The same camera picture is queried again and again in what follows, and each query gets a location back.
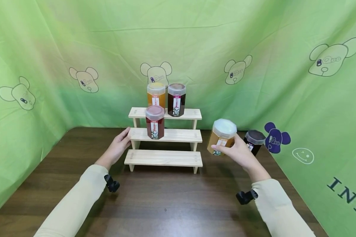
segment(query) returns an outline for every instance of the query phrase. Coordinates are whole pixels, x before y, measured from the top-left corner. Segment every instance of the hand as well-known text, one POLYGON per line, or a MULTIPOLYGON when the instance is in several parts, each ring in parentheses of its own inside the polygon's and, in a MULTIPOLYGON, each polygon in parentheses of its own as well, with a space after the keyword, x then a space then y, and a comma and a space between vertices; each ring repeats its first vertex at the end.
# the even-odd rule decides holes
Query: hand
POLYGON ((250 175, 252 182, 271 179, 268 172, 266 172, 260 162, 258 162, 239 135, 235 135, 235 144, 231 148, 221 145, 211 145, 211 148, 228 155, 231 159, 241 165, 241 167, 243 167, 243 169, 250 175))
POLYGON ((125 149, 131 144, 130 138, 128 137, 130 129, 130 127, 127 127, 113 139, 105 153, 95 162, 96 165, 101 165, 109 170, 111 166, 119 160, 125 149))

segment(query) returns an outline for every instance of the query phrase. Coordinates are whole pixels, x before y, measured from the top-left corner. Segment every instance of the wooden table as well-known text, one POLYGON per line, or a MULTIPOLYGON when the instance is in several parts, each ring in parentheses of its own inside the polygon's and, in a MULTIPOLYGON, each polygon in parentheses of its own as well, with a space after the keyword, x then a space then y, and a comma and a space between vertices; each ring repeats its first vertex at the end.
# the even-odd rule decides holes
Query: wooden table
MULTIPOLYGON (((0 237, 33 236, 121 130, 70 130, 0 209, 0 237)), ((201 134, 197 151, 203 167, 197 174, 192 167, 163 166, 138 166, 137 172, 130 172, 124 165, 125 152, 110 170, 120 189, 103 192, 77 236, 270 236, 254 202, 241 206, 235 198, 238 191, 250 189, 248 175, 230 158, 210 155, 210 131, 201 134)), ((141 142, 140 149, 190 150, 190 144, 141 142)), ((327 236, 264 147, 257 158, 283 185, 316 236, 327 236)))

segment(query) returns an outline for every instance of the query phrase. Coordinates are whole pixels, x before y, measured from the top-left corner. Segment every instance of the beige sleeve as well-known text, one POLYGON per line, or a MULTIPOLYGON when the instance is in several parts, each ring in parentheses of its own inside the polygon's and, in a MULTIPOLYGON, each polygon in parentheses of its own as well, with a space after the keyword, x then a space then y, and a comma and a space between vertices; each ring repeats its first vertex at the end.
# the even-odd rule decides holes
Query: beige sleeve
POLYGON ((256 182, 252 188, 258 194, 258 212, 272 237, 315 237, 277 180, 256 182))
POLYGON ((43 222, 35 237, 74 237, 106 186, 108 170, 91 165, 43 222))

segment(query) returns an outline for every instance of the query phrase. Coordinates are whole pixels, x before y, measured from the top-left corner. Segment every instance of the green fabric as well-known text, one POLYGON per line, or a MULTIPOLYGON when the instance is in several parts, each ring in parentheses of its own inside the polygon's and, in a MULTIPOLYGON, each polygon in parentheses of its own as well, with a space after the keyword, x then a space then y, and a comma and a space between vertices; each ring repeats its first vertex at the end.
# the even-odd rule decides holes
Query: green fabric
POLYGON ((68 129, 132 125, 150 77, 187 85, 198 128, 263 131, 326 232, 356 236, 356 0, 0 0, 0 207, 68 129))

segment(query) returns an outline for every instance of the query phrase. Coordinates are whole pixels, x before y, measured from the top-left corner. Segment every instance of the person's left hand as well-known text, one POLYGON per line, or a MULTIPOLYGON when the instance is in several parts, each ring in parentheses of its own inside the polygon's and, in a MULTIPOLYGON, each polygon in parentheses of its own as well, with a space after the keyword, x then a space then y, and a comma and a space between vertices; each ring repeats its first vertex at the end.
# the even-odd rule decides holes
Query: person's left hand
POLYGON ((95 162, 96 165, 101 165, 109 170, 111 166, 119 160, 125 149, 131 144, 130 138, 128 137, 130 129, 130 127, 127 127, 115 137, 105 153, 95 162))

